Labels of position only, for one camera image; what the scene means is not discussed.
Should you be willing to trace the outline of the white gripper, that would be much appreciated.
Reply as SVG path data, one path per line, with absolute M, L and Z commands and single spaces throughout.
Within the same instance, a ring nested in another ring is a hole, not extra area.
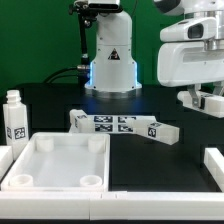
M 203 42 L 166 43 L 159 50 L 157 78 L 166 87 L 187 86 L 192 106 L 201 106 L 204 83 L 216 82 L 213 94 L 224 94 L 224 50 L 206 51 Z

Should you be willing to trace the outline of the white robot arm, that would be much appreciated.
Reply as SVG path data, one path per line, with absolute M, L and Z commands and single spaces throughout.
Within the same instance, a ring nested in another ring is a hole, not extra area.
M 160 31 L 157 78 L 166 87 L 186 86 L 183 104 L 202 108 L 200 88 L 224 87 L 224 0 L 153 0 L 166 15 L 183 20 Z M 142 88 L 137 81 L 137 63 L 132 58 L 132 19 L 118 9 L 120 0 L 87 0 L 96 13 L 97 53 L 90 63 L 85 88 L 97 94 L 129 94 Z

